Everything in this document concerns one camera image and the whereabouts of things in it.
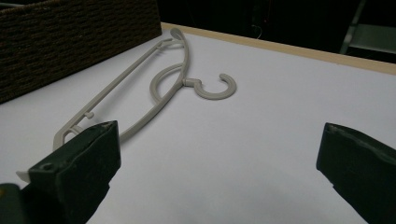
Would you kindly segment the brown woven basket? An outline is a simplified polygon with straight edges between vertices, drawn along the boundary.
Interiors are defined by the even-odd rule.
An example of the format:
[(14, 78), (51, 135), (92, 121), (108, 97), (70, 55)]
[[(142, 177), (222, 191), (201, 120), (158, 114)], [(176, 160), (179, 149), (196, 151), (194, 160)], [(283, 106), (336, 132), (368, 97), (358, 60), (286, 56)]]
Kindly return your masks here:
[(161, 34), (156, 0), (0, 0), (0, 104)]

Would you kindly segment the grey metal stand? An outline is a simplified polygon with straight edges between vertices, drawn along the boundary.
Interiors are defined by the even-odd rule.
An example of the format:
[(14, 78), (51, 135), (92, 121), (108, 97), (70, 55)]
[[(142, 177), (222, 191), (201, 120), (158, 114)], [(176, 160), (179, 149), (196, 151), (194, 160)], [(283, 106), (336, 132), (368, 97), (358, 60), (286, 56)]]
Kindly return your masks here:
[(359, 0), (339, 52), (349, 49), (396, 55), (396, 0)]

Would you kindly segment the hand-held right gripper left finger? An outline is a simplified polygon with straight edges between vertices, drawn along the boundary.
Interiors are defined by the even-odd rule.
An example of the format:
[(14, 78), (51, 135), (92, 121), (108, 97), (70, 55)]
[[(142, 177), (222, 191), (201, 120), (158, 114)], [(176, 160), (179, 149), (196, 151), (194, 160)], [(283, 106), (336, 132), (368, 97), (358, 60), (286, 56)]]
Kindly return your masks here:
[(116, 121), (86, 129), (28, 170), (35, 224), (85, 224), (120, 169)]

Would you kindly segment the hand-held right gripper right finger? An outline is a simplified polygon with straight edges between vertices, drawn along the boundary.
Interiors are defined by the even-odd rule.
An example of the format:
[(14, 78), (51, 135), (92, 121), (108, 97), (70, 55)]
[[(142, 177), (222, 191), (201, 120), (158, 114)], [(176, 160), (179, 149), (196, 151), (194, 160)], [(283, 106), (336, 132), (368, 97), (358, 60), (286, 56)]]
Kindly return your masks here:
[(396, 149), (327, 123), (316, 167), (368, 224), (396, 224)]

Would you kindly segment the grey plastic clothes hanger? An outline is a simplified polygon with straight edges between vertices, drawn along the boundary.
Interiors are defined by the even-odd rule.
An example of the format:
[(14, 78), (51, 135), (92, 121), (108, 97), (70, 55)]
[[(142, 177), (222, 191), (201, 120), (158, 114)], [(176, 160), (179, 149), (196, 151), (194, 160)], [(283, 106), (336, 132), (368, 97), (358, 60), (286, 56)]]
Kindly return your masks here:
[[(121, 82), (127, 78), (132, 72), (147, 58), (149, 58), (157, 50), (165, 49), (168, 46), (178, 45), (184, 50), (184, 58), (181, 63), (170, 65), (161, 70), (149, 84), (149, 93), (154, 101), (155, 105), (147, 112), (138, 122), (129, 127), (126, 131), (120, 134), (120, 143), (127, 142), (131, 137), (136, 135), (145, 125), (147, 125), (172, 99), (172, 97), (183, 87), (193, 88), (194, 92), (206, 100), (223, 100), (231, 97), (237, 90), (235, 80), (227, 75), (220, 74), (219, 80), (227, 85), (227, 89), (222, 92), (209, 92), (203, 88), (203, 83), (200, 79), (189, 78), (187, 76), (188, 68), (190, 65), (190, 49), (189, 44), (178, 28), (172, 28), (170, 30), (171, 38), (164, 39), (155, 44), (151, 49), (145, 52), (140, 58), (134, 63), (127, 67), (120, 75), (113, 79), (108, 85), (106, 85), (98, 94), (96, 94), (86, 105), (84, 105), (76, 115), (74, 115), (66, 124), (54, 135), (52, 150), (60, 148), (65, 143), (65, 138), (68, 134), (79, 135), (84, 131), (83, 128), (79, 127), (79, 123), (83, 119), (92, 119), (94, 113), (92, 110), (99, 105)], [(175, 83), (171, 86), (169, 91), (161, 96), (158, 92), (158, 87), (161, 81), (168, 76), (171, 72), (178, 71), (178, 77)]]

